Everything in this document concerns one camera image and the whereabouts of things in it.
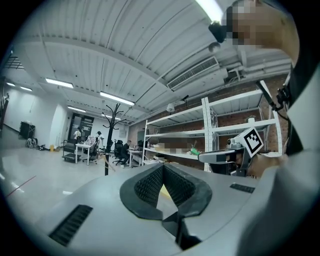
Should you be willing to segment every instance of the doorway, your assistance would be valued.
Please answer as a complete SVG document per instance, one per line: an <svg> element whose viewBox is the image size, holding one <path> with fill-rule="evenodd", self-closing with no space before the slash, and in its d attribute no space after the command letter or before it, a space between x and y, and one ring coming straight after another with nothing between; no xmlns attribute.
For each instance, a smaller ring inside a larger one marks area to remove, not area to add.
<svg viewBox="0 0 320 256"><path fill-rule="evenodd" d="M82 133L84 133L81 134L81 137L90 136L94 120L94 117L74 113L70 123L68 141L72 141L74 139L74 133L78 127L80 127Z"/></svg>

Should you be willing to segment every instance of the air vent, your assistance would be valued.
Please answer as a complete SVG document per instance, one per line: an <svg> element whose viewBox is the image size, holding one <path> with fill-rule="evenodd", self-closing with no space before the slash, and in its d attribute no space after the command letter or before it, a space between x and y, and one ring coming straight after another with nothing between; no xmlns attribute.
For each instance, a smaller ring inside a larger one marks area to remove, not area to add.
<svg viewBox="0 0 320 256"><path fill-rule="evenodd" d="M22 66L18 57L13 56L9 57L4 67L6 69L25 70L24 66Z"/></svg>
<svg viewBox="0 0 320 256"><path fill-rule="evenodd" d="M92 207L79 204L49 235L57 243L67 246L92 211Z"/></svg>
<svg viewBox="0 0 320 256"><path fill-rule="evenodd" d="M168 82L166 86L168 86L171 90L180 85L181 83L189 80L190 78L194 77L195 75L198 75L202 73L203 71L212 68L213 66L218 65L218 62L215 57L210 57L209 59L206 59L192 68L189 68L182 74L176 76L174 79Z"/></svg>

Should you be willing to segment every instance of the brick wall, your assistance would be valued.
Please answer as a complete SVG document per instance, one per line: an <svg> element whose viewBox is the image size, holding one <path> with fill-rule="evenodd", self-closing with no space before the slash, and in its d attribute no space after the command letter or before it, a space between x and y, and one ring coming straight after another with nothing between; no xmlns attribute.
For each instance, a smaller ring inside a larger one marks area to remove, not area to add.
<svg viewBox="0 0 320 256"><path fill-rule="evenodd" d="M281 86L283 85L283 83L286 80L286 77L287 77L287 75L279 75L279 76L264 79L264 81L265 81L265 83L271 93L272 99L275 103L278 102L277 98L276 98L277 90L278 90L278 88L281 88ZM247 82L247 83L243 83L240 85L236 85L234 87L221 89L217 92L213 92L208 95L204 95L202 98L208 97L209 102L214 102L214 101L225 99L225 98L235 96L238 94L254 91L256 89L257 89L257 87L254 82ZM201 98L196 98L196 99L188 101L188 109L194 108L194 107L197 107L200 105L201 105ZM264 97L262 98L260 107L261 107L263 119L268 119L269 105ZM186 109L185 105L177 106L174 113L184 111L185 109ZM284 110L281 110L280 113L283 114L284 116L286 115L286 112ZM218 126L223 127L223 126L232 126L232 125L243 124L246 122L246 118L248 118L251 115L255 116L256 121L261 120L259 111L254 110L254 111L248 111L248 112L244 112L244 113L237 113L237 114L220 116L220 117L218 117ZM150 122L150 121L153 121L153 120L156 120L156 119L159 119L162 117L166 117L166 116L169 116L169 113L164 111L160 114L157 114L157 115L149 118L148 121ZM280 126L281 126L282 146L284 146L284 144L287 140L287 135L288 135L288 123L285 120L283 120L281 117L279 117L279 121L280 121ZM137 133L138 133L138 131L141 131L143 128L145 128L145 125L146 125L146 121L142 121L140 123L137 123L135 125L130 126L129 127L129 135L128 135L129 140L133 141L133 143L137 143L136 142ZM195 122L191 122L191 123L178 124L175 126L164 127L164 128L160 129L160 132L161 133L168 133L168 132L178 132L178 131L192 131L192 130L202 129L203 127L204 127L203 121L195 121ZM154 126L149 125L148 128L149 128L150 134L152 134L154 132ZM232 137L233 136L220 136L220 138L219 138L220 149L224 149L226 147L227 140ZM161 139L159 139L159 142L169 142L170 140L172 140L172 139L161 138ZM196 140L197 140L196 148L199 150L204 148L204 144L205 144L204 138L197 138ZM277 130L276 130L275 125L270 126L269 134L268 134L268 138L267 138L267 149L271 150L271 151L275 151L275 152L278 151L278 137L277 137ZM174 159L174 160L172 159L172 161L175 161L175 162L178 162L178 163L181 163L184 165L188 165L188 166L192 165L195 168L200 169L203 166L202 164L199 165L199 162L196 160L189 160L189 159L178 158L178 157L170 157L170 160L171 160L171 158Z"/></svg>

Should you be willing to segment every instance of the red line on floor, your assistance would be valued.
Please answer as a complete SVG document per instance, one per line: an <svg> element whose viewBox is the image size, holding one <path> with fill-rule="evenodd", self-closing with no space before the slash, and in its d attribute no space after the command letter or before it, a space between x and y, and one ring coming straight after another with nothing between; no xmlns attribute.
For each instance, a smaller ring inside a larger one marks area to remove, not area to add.
<svg viewBox="0 0 320 256"><path fill-rule="evenodd" d="M26 184L27 182L31 181L33 178L35 178L36 176L33 176L32 178L28 179L27 181L25 181L24 183L22 183L20 186L18 186L17 188L15 188L13 191L11 191L9 194L7 194L5 196L5 198L7 198L8 196L10 196L11 194L13 194L17 189L21 188L24 184Z"/></svg>

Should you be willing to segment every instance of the white desk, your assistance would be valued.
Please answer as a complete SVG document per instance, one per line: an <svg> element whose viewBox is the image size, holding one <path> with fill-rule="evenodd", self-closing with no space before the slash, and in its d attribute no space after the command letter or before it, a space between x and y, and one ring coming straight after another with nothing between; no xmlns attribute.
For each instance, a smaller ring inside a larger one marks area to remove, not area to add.
<svg viewBox="0 0 320 256"><path fill-rule="evenodd" d="M81 156L84 154L84 148L88 149L87 153L87 160L86 160L86 165L89 165L89 153L90 153L90 148L92 145L87 145L87 144L75 144L75 163L78 163L78 148L82 148L81 150Z"/></svg>
<svg viewBox="0 0 320 256"><path fill-rule="evenodd" d="M129 157L129 167L131 167L131 158L132 158L132 154L141 154L142 151L138 151L138 150L128 150L130 152L130 157Z"/></svg>

